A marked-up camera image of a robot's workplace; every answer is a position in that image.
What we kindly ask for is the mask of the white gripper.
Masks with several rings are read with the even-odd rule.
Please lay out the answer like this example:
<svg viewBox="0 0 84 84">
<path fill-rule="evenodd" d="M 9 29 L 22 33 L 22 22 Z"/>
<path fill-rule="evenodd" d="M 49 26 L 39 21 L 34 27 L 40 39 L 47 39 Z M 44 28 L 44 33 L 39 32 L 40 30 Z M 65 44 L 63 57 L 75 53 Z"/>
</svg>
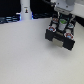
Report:
<svg viewBox="0 0 84 84">
<path fill-rule="evenodd" d="M 74 5 L 75 0 L 56 0 L 54 10 L 64 15 L 69 15 L 73 11 Z"/>
</svg>

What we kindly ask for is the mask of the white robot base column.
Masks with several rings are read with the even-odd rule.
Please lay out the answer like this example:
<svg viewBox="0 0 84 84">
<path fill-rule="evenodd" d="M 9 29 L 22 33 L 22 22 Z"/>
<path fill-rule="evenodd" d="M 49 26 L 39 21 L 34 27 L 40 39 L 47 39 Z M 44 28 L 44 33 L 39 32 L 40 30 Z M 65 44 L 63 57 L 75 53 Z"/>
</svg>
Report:
<svg viewBox="0 0 84 84">
<path fill-rule="evenodd" d="M 21 2 L 21 19 L 31 20 L 32 12 L 30 9 L 30 0 L 20 0 Z"/>
</svg>

